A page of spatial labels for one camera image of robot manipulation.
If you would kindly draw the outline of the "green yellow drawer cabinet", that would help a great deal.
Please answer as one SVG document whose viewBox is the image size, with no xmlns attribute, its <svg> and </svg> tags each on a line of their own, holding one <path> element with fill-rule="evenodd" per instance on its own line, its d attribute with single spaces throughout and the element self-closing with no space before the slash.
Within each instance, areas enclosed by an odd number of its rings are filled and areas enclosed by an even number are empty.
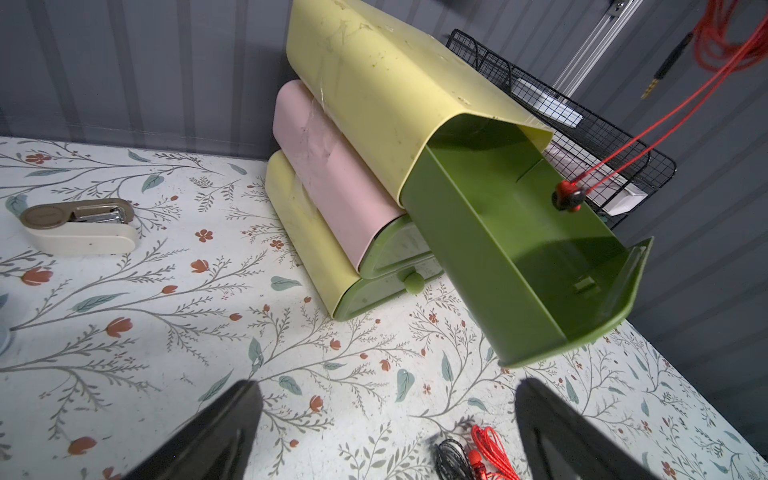
<svg viewBox="0 0 768 480">
<path fill-rule="evenodd" d="M 295 2 L 286 53 L 321 112 L 402 208 L 427 142 L 460 115 L 514 124 L 543 156 L 553 138 L 436 39 L 362 1 Z"/>
</svg>

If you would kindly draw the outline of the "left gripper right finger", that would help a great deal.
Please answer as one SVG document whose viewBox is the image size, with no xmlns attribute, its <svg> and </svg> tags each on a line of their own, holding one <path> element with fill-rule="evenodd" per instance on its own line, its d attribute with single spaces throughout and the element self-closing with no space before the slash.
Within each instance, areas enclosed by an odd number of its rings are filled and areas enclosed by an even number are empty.
<svg viewBox="0 0 768 480">
<path fill-rule="evenodd" d="M 652 479 L 654 475 L 543 382 L 518 385 L 515 409 L 534 479 Z"/>
</svg>

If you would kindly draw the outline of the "red earphones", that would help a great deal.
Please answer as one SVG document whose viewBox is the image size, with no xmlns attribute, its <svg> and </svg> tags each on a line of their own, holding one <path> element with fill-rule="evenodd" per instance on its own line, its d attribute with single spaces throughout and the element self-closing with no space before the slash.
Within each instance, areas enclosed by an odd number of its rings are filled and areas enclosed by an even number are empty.
<svg viewBox="0 0 768 480">
<path fill-rule="evenodd" d="M 513 468 L 500 435 L 492 427 L 471 428 L 474 448 L 468 453 L 476 479 L 520 480 Z"/>
<path fill-rule="evenodd" d="M 675 45 L 657 68 L 641 95 L 646 99 L 690 50 L 698 67 L 711 76 L 679 105 L 610 155 L 556 185 L 552 203 L 558 211 L 577 212 L 589 194 L 629 169 L 685 125 L 734 73 L 767 58 L 767 18 L 762 17 L 742 42 L 728 38 L 737 1 L 709 1 L 695 26 Z"/>
</svg>

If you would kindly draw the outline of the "green top drawer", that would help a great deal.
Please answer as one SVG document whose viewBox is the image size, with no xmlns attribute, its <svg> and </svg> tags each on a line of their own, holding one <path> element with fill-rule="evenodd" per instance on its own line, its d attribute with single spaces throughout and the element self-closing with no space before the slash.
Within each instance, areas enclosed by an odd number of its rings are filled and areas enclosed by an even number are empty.
<svg viewBox="0 0 768 480">
<path fill-rule="evenodd" d="M 514 124 L 460 115 L 400 194 L 505 368 L 597 340 L 630 314 L 653 242 L 625 246 L 590 209 L 557 210 L 560 175 Z"/>
</svg>

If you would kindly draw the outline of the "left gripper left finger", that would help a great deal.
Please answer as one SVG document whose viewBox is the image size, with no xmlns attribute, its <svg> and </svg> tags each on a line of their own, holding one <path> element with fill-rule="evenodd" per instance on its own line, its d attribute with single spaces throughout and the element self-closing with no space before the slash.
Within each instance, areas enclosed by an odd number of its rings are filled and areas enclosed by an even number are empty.
<svg viewBox="0 0 768 480">
<path fill-rule="evenodd" d="M 127 479 L 242 479 L 263 411 L 257 382 L 239 380 Z"/>
</svg>

